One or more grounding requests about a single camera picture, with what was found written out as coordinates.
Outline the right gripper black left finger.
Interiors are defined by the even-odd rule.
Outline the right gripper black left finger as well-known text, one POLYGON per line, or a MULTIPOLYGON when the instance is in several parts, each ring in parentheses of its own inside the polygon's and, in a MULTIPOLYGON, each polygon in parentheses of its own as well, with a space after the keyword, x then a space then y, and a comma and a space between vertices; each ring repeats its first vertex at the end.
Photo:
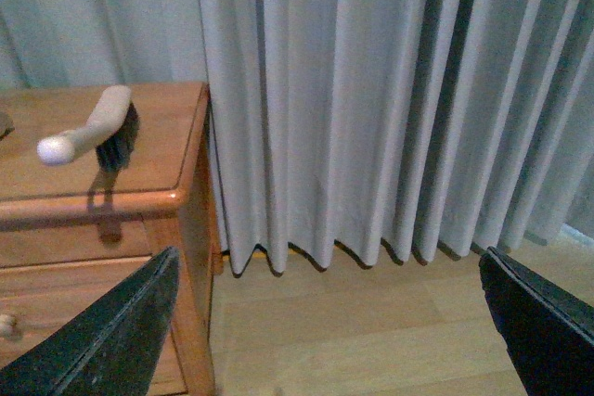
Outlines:
POLYGON ((1 370, 4 395, 146 395, 170 331, 180 252, 168 247, 1 370))

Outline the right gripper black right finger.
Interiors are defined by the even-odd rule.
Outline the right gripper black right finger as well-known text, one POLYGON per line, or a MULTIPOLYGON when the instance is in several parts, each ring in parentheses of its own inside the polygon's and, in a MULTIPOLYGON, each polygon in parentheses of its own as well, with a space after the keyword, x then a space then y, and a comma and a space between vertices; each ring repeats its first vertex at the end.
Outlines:
POLYGON ((593 307, 504 252, 479 261, 485 300, 529 395, 593 393, 593 307))

